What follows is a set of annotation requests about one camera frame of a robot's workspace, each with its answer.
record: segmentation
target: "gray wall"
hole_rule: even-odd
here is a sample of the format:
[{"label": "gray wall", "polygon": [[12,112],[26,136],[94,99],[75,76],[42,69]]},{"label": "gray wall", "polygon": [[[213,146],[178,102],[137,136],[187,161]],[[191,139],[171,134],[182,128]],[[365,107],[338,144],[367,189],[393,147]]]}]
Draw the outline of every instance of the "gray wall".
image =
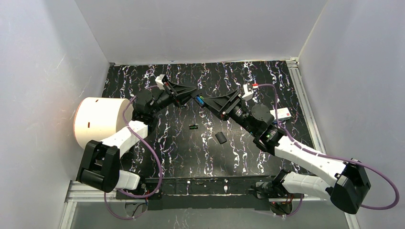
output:
[{"label": "gray wall", "polygon": [[[110,203],[113,211],[126,216],[123,203]],[[135,206],[127,206],[132,215]],[[136,221],[113,217],[104,203],[78,203],[72,229],[348,229],[344,213],[327,201],[304,201],[299,212],[283,221],[270,211],[253,209],[167,209],[148,211]]]},{"label": "gray wall", "polygon": [[76,0],[109,62],[298,56],[327,0]]},{"label": "gray wall", "polygon": [[83,154],[75,110],[107,69],[74,0],[0,1],[0,228],[58,228]]},{"label": "gray wall", "polygon": [[[354,157],[389,176],[404,194],[405,2],[329,1],[302,53],[300,69],[327,153]],[[368,172],[364,204],[394,192]],[[404,228],[405,201],[361,209],[361,228]]]}]

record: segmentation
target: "table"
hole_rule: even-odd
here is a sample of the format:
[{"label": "table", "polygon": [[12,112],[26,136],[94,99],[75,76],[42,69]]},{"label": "table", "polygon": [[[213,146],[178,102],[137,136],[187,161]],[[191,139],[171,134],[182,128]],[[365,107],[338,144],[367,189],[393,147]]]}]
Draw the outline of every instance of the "table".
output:
[{"label": "table", "polygon": [[[173,83],[202,88],[210,97],[243,90],[247,82],[272,83],[277,88],[278,107],[288,107],[292,114],[286,128],[296,140],[313,147],[285,61],[111,66],[102,96],[130,99],[143,88],[155,85],[160,74],[166,74]],[[271,88],[260,88],[247,105],[255,103],[272,109]],[[158,117],[157,128],[145,140],[161,158],[164,177],[276,175],[280,169],[308,173],[287,160],[261,152],[252,142],[253,137],[233,120],[222,122],[193,100],[182,108],[170,105]],[[191,124],[198,124],[198,129],[190,130]],[[228,139],[223,145],[214,136],[219,131]],[[156,161],[142,144],[123,155],[121,164],[122,169],[143,177],[158,177]]]}]

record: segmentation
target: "gray floor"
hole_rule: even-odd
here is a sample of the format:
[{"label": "gray floor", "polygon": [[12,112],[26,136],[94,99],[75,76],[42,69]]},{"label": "gray floor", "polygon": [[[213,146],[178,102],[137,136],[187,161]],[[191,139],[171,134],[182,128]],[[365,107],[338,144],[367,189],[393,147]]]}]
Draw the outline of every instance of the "gray floor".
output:
[{"label": "gray floor", "polygon": [[[110,203],[125,216],[123,203]],[[173,229],[348,229],[342,211],[326,201],[304,201],[299,212],[283,221],[251,209],[174,209],[148,211],[136,221],[110,215],[104,203],[77,203],[73,229],[173,228]]]}]

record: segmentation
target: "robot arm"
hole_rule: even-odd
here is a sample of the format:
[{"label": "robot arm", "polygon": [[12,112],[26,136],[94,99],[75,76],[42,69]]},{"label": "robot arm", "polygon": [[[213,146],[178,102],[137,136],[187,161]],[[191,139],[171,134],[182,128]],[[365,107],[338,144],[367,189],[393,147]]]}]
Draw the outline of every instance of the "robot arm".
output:
[{"label": "robot arm", "polygon": [[[177,107],[184,105],[197,91],[196,87],[172,83],[163,74],[156,78],[156,83],[160,90],[143,90],[137,95],[132,121],[129,122],[129,128],[142,138],[156,127],[157,112],[170,104]],[[127,126],[101,141],[89,141],[76,180],[104,192],[111,192],[115,188],[136,189],[139,175],[120,170],[119,160],[138,141]]]},{"label": "robot arm", "polygon": [[251,109],[246,107],[245,100],[252,98],[253,87],[245,84],[243,96],[239,91],[234,91],[220,97],[202,98],[195,95],[193,98],[201,107],[206,107],[220,120],[226,121],[232,118],[236,121],[254,137],[253,142],[260,150],[285,158],[316,176],[282,170],[271,182],[257,182],[249,193],[257,198],[275,198],[284,197],[289,193],[304,193],[330,199],[340,210],[356,214],[371,187],[364,167],[318,157],[296,147],[284,130],[272,124],[274,117],[268,107],[263,104],[256,104]]}]

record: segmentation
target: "black marble table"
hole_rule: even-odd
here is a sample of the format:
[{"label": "black marble table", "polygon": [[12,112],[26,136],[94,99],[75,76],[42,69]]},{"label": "black marble table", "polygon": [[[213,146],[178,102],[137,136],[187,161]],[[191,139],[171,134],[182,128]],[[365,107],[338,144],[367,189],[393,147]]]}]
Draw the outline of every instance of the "black marble table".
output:
[{"label": "black marble table", "polygon": [[[103,97],[128,98],[141,89],[155,85],[160,74],[173,83],[197,86],[206,96],[220,96],[242,85],[272,83],[279,96],[278,107],[288,107],[292,118],[286,128],[293,137],[312,147],[298,98],[285,61],[219,62],[165,65],[120,65],[110,67]],[[272,108],[271,88],[260,88],[248,106],[263,103]],[[190,130],[190,124],[198,129]],[[215,134],[222,131],[228,141],[220,145]],[[300,166],[261,152],[253,137],[233,120],[222,122],[193,100],[182,108],[170,105],[159,112],[159,123],[146,141],[161,158],[164,177],[219,177],[276,175],[280,169],[306,174]],[[122,169],[145,177],[158,177],[156,161],[142,144],[135,145],[121,158]]]}]

